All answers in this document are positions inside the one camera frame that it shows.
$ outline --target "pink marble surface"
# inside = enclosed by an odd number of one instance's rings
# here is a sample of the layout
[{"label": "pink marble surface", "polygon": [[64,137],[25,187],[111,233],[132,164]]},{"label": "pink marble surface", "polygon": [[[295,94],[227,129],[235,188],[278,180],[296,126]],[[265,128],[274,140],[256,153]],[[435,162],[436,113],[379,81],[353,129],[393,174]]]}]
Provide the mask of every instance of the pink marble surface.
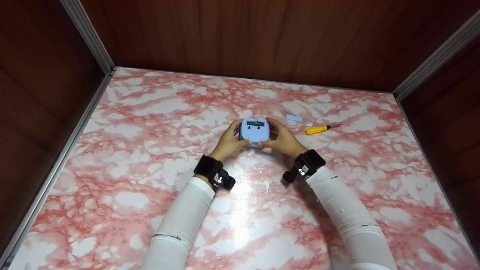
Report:
[{"label": "pink marble surface", "polygon": [[[286,113],[303,123],[286,123]],[[11,269],[137,269],[178,191],[228,124],[277,117],[379,221],[399,269],[478,269],[392,95],[119,68]],[[342,122],[307,136],[304,126]],[[289,159],[248,149],[226,163],[188,269],[347,269],[338,231]]]}]

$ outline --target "small display screen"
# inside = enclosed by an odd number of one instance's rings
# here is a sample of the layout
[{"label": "small display screen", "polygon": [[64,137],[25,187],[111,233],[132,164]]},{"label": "small display screen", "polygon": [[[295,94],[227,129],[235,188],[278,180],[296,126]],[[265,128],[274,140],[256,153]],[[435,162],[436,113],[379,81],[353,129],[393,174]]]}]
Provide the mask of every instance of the small display screen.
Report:
[{"label": "small display screen", "polygon": [[265,126],[265,123],[264,122],[258,122],[258,121],[247,121],[247,125]]}]

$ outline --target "blue plastic part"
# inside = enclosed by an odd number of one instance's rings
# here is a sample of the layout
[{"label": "blue plastic part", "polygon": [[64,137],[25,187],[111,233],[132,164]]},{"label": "blue plastic part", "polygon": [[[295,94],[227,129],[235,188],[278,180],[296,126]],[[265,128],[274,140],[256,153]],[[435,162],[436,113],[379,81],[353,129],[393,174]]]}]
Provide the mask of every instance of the blue plastic part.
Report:
[{"label": "blue plastic part", "polygon": [[287,114],[285,116],[285,118],[287,118],[288,120],[293,120],[293,121],[297,121],[297,122],[301,122],[303,120],[303,118],[301,118],[300,116],[296,116],[296,115],[293,115],[293,114]]},{"label": "blue plastic part", "polygon": [[250,147],[259,148],[258,142],[270,139],[270,126],[267,120],[259,118],[245,118],[240,126],[240,139],[252,140]]}]

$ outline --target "white sleeve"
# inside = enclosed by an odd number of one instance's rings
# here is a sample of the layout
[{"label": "white sleeve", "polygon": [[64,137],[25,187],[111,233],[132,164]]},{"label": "white sleeve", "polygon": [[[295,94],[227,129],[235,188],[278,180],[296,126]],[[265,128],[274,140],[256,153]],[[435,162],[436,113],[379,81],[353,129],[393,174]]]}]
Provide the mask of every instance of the white sleeve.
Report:
[{"label": "white sleeve", "polygon": [[184,270],[185,262],[215,195],[193,177],[175,198],[152,238],[142,270]]},{"label": "white sleeve", "polygon": [[396,270],[385,235],[357,195],[325,166],[306,181],[338,228],[352,270]]}]

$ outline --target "person's right hand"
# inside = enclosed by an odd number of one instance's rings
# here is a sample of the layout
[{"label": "person's right hand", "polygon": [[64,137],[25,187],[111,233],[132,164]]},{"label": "person's right hand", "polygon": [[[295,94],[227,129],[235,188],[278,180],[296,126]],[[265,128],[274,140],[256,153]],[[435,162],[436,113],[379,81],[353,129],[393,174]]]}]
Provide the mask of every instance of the person's right hand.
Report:
[{"label": "person's right hand", "polygon": [[273,148],[294,159],[296,159],[299,154],[308,151],[308,149],[297,140],[290,129],[277,119],[267,117],[267,122],[270,125],[270,140],[259,142],[258,146]]}]

